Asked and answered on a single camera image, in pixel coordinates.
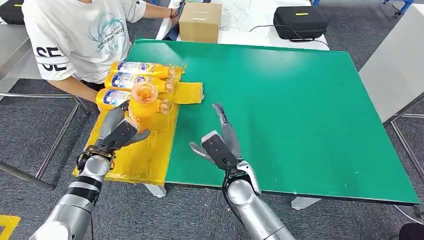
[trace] green tabletop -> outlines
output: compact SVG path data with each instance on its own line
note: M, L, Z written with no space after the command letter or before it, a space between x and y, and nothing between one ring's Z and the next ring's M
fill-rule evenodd
M347 52L137 39L127 60L203 82L203 102L179 108L167 183L222 184L189 147L220 130L221 102L263 191L419 203Z

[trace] person's hand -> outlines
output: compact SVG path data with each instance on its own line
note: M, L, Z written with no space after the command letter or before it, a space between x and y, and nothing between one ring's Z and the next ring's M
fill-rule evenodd
M172 25L175 25L178 20L178 8L171 8L169 18L171 19Z

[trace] yellow mat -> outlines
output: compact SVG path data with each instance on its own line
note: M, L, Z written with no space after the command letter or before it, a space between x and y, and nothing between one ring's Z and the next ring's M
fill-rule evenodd
M163 186L168 170L172 143L177 123L179 104L200 103L203 99L201 82L179 82L174 93L162 93L160 99L170 99L171 108L167 114L157 113L150 123L150 135L147 139L123 147L116 151L116 158L106 180L127 183L148 183ZM93 145L100 134L100 127L108 111L101 111L88 138L87 144Z

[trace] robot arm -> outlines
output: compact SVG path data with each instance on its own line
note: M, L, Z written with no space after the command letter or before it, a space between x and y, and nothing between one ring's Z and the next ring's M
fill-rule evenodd
M124 119L127 110L128 101L107 113L95 145L82 152L77 164L78 176L30 240L84 239L115 151L150 134L148 130L137 133L137 126Z
M254 170L241 156L239 141L224 108L219 103L212 106L221 122L222 137L214 130L201 139L201 147L190 142L192 151L225 171L222 183L225 200L252 240L295 240L274 211L259 198L261 190Z

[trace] yellow bottle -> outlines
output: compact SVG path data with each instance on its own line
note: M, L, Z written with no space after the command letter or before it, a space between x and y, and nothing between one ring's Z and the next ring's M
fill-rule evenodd
M139 131L148 128L149 121L156 113L166 114L171 107L170 101L158 99L158 89L150 82L138 82L131 90L128 116L134 120Z
M134 84L140 82L152 83L159 93L170 93L174 88L171 80L160 80L153 76L132 75L122 72L109 72L104 80L104 86L109 89L131 91Z
M130 99L131 92L104 88L97 93L95 103L101 109L111 110Z
M152 76L159 79L171 79L175 71L175 66L150 62L116 61L110 66L111 73Z

